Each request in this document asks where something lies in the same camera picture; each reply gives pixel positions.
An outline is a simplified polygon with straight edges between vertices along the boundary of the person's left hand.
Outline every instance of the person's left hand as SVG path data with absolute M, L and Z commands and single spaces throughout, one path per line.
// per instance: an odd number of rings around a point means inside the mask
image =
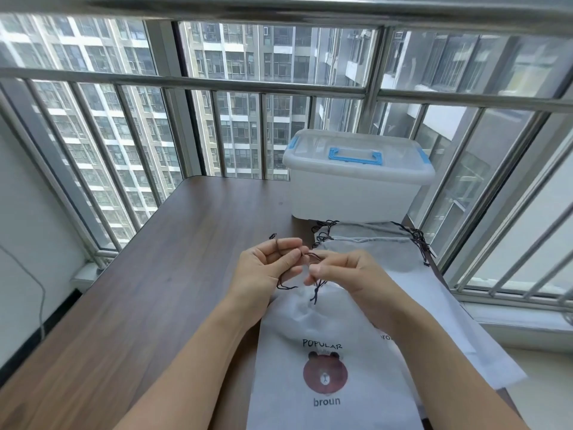
M 286 282 L 302 273 L 307 253 L 300 238 L 270 239 L 241 253 L 226 299 L 243 313 L 245 328 L 262 318 L 281 274 Z

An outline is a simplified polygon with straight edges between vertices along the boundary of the hand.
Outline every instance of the hand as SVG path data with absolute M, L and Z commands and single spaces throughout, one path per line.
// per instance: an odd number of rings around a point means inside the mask
M 264 315 L 281 274 L 286 282 L 302 273 L 307 253 L 300 238 L 270 239 L 241 253 L 225 298 L 245 316 L 246 328 Z
M 309 266 L 309 276 L 304 284 L 313 285 L 317 279 L 339 284 L 348 291 L 370 322 L 390 336 L 397 334 L 404 315 L 422 309 L 368 252 L 313 253 L 323 260 Z

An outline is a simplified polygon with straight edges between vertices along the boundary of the table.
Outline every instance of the table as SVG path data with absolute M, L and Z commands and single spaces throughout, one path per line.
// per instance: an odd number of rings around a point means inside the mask
M 225 295 L 240 252 L 313 242 L 282 181 L 184 180 L 0 391 L 0 430 L 110 430 Z M 210 428 L 244 430 L 258 325 L 231 361 Z

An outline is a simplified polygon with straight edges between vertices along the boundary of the person's right hand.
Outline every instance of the person's right hand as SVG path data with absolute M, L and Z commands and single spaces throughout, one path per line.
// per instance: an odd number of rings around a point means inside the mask
M 391 337 L 398 325 L 421 310 L 366 251 L 336 253 L 313 251 L 323 260 L 308 267 L 305 285 L 323 279 L 346 289 L 370 322 Z

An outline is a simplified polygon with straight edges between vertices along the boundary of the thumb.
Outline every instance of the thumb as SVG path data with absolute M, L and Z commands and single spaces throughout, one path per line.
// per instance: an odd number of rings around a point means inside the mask
M 311 264 L 308 266 L 308 272 L 317 279 L 336 282 L 347 289 L 347 291 L 351 291 L 354 288 L 358 273 L 355 268 L 329 265 L 323 262 Z
M 300 252 L 300 249 L 293 249 L 286 255 L 281 256 L 272 264 L 269 264 L 268 267 L 270 268 L 272 274 L 274 274 L 276 277 L 279 277 L 289 268 L 294 267 L 298 260 L 300 260 L 301 255 L 302 252 Z

